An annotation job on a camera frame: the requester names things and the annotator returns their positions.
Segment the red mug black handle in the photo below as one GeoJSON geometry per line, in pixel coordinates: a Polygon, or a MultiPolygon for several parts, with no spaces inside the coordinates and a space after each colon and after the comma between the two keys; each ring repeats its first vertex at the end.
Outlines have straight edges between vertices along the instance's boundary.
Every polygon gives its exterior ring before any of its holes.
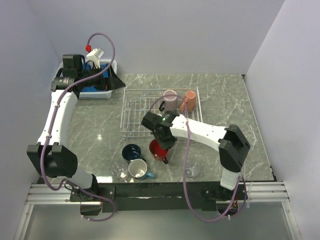
{"type": "Polygon", "coordinates": [[[168,149],[163,149],[156,139],[152,140],[149,144],[149,151],[156,161],[168,164],[168,149]]]}

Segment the mauve mug black handle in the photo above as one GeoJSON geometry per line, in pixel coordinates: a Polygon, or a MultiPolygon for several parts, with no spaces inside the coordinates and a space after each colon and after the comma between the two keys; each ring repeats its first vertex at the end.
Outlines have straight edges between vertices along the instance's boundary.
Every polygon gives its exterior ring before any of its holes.
{"type": "Polygon", "coordinates": [[[168,89],[163,93],[163,100],[159,111],[174,111],[178,106],[178,95],[174,90],[168,89]]]}

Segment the dark blue mug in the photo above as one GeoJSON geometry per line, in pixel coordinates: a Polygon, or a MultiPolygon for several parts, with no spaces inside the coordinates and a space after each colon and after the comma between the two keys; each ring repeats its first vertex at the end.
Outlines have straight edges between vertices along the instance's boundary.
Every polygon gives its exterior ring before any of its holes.
{"type": "Polygon", "coordinates": [[[129,164],[133,160],[136,159],[141,159],[144,162],[147,162],[143,157],[142,157],[142,151],[141,148],[136,145],[136,144],[127,144],[121,152],[122,158],[129,164]]]}

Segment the pink floral mug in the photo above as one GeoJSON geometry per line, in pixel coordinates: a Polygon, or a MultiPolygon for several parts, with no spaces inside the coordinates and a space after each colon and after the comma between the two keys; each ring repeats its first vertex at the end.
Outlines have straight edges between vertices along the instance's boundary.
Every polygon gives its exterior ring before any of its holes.
{"type": "Polygon", "coordinates": [[[196,107],[197,99],[196,93],[192,90],[189,90],[185,93],[182,103],[180,105],[179,111],[184,112],[187,109],[188,112],[192,112],[196,107]]]}

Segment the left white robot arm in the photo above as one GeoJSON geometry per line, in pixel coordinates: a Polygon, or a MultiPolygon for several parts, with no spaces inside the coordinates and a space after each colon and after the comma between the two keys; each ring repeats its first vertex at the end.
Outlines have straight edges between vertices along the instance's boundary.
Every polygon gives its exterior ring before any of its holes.
{"type": "Polygon", "coordinates": [[[71,194],[86,201],[101,199],[96,176],[81,168],[76,154],[67,148],[68,128],[73,110],[83,96],[103,94],[109,99],[114,89],[123,87],[115,60],[102,60],[99,53],[63,55],[51,82],[50,109],[44,128],[36,144],[26,150],[51,190],[70,186],[71,194]]]}

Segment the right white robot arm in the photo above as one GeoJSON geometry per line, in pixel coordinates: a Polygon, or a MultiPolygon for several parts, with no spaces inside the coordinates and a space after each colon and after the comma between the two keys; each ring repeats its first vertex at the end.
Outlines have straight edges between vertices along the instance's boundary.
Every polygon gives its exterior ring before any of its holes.
{"type": "Polygon", "coordinates": [[[210,125],[173,111],[166,111],[163,115],[148,111],[141,125],[151,131],[164,150],[171,149],[177,138],[185,138],[217,151],[223,167],[219,186],[220,196],[228,200],[237,193],[236,184],[251,148],[237,125],[210,125]]]}

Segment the white plastic basket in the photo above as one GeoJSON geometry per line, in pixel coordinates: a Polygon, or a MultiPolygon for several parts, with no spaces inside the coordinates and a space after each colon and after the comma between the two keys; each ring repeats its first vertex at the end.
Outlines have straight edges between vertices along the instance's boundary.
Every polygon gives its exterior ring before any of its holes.
{"type": "Polygon", "coordinates": [[[100,63],[100,68],[92,68],[81,54],[65,54],[60,67],[51,82],[51,97],[58,99],[64,90],[73,93],[79,100],[110,99],[109,68],[100,63]]]}

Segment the light blue white mug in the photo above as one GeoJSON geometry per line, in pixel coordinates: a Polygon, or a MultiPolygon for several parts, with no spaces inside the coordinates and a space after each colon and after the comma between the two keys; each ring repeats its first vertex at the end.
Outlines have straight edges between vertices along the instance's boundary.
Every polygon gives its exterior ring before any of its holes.
{"type": "Polygon", "coordinates": [[[143,159],[134,159],[128,165],[130,175],[138,180],[155,179],[155,174],[148,171],[147,163],[143,159]]]}

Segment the right clear glass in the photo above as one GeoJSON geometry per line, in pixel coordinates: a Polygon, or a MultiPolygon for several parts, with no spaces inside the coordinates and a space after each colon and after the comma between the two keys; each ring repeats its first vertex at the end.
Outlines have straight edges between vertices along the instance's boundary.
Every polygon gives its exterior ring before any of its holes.
{"type": "Polygon", "coordinates": [[[201,166],[198,162],[189,163],[184,169],[184,174],[186,178],[195,178],[200,174],[201,166]]]}

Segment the clear glass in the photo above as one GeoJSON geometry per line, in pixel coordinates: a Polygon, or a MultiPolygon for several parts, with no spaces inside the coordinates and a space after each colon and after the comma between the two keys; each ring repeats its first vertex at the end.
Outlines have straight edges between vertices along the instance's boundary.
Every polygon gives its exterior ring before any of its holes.
{"type": "Polygon", "coordinates": [[[201,166],[198,162],[189,163],[184,169],[184,174],[186,178],[195,178],[200,174],[201,166]]]}
{"type": "Polygon", "coordinates": [[[120,180],[126,180],[129,177],[129,165],[126,161],[115,161],[110,167],[111,175],[120,180]]]}

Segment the left clear glass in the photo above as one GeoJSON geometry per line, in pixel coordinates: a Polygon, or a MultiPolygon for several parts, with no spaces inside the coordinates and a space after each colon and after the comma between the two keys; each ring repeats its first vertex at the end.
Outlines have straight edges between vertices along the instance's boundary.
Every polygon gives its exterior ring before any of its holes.
{"type": "Polygon", "coordinates": [[[115,161],[110,167],[111,175],[120,180],[126,180],[129,177],[129,165],[126,161],[115,161]]]}

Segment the black base beam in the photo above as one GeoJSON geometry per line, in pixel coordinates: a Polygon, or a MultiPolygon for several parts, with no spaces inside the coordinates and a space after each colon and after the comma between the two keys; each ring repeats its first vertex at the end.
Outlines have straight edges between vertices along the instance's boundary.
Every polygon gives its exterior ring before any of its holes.
{"type": "MultiPolygon", "coordinates": [[[[111,200],[118,211],[187,210],[182,182],[100,183],[98,194],[111,200]]],[[[195,210],[216,211],[217,202],[232,199],[233,191],[217,181],[186,183],[195,210]]]]}

